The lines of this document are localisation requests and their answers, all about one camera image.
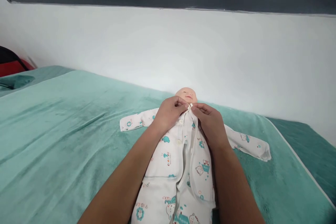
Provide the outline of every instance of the bed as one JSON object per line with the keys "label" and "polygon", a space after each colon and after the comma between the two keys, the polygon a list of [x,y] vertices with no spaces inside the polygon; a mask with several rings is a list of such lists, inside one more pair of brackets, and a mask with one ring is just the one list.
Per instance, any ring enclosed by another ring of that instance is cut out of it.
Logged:
{"label": "bed", "polygon": [[[1,223],[76,223],[145,130],[119,120],[170,96],[60,66],[0,78]],[[270,145],[268,162],[235,151],[267,223],[335,220],[332,145],[306,124],[210,105]]]}

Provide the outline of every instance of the doll face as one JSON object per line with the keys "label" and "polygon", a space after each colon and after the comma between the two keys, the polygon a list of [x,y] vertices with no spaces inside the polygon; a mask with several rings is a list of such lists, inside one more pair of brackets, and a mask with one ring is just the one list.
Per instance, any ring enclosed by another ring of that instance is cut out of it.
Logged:
{"label": "doll face", "polygon": [[184,99],[189,104],[197,102],[195,91],[188,87],[180,89],[179,91],[177,91],[175,95],[180,96],[182,99]]}

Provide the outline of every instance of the green towel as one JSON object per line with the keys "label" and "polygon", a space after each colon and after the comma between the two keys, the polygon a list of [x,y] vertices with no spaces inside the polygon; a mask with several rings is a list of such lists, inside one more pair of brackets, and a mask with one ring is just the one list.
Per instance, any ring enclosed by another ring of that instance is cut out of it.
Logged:
{"label": "green towel", "polygon": [[[171,95],[72,71],[1,97],[1,223],[75,224],[145,130],[120,132],[119,120]],[[212,106],[270,145],[268,162],[236,152],[267,223],[332,221],[333,207],[266,118]]]}

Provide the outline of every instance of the baby clothing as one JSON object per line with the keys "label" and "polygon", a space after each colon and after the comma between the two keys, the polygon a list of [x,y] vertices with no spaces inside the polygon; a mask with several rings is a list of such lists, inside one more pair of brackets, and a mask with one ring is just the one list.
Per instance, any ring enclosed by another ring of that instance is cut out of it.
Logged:
{"label": "baby clothing", "polygon": [[[212,163],[198,118],[190,104],[161,138],[147,167],[131,223],[210,224],[216,207]],[[120,130],[149,126],[157,109],[120,120]],[[268,143],[225,125],[232,148],[263,161],[271,159]]]}

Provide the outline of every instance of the hand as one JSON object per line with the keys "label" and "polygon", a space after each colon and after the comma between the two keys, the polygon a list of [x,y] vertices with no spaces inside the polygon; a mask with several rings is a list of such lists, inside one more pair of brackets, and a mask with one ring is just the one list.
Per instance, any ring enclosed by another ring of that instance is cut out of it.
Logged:
{"label": "hand", "polygon": [[179,96],[167,98],[161,103],[152,125],[154,124],[155,128],[164,134],[175,125],[180,115],[188,107],[189,104]]}
{"label": "hand", "polygon": [[193,103],[192,112],[200,120],[211,149],[230,146],[220,112],[205,103]]}

